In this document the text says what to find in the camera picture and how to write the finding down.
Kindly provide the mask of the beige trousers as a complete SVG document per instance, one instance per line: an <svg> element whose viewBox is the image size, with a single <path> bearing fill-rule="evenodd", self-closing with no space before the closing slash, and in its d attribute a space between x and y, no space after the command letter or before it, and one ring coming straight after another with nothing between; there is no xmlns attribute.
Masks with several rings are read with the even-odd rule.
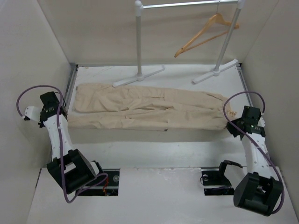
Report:
<svg viewBox="0 0 299 224"><path fill-rule="evenodd" d="M72 128L223 130L234 119L227 98L205 91L91 83L77 87Z"/></svg>

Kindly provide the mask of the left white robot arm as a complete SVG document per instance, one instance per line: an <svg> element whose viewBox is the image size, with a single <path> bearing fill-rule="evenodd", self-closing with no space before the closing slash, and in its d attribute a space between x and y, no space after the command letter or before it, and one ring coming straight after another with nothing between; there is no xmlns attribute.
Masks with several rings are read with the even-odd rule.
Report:
<svg viewBox="0 0 299 224"><path fill-rule="evenodd" d="M75 149L68 133L67 112L53 91L40 96L43 103L39 126L48 131L52 146L52 158L47 170L66 195L83 192L88 184L100 186L107 181L96 161L89 162Z"/></svg>

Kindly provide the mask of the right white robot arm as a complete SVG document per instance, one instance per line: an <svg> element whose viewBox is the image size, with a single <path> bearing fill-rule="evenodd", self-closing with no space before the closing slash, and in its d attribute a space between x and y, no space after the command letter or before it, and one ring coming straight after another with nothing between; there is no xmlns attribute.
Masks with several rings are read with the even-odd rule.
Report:
<svg viewBox="0 0 299 224"><path fill-rule="evenodd" d="M234 206L270 216L283 193L283 184L275 180L270 162L265 158L265 130L258 108L245 106L242 116L228 122L226 128L240 137L246 167L229 160L217 170L203 170L200 182L206 196L233 196Z"/></svg>

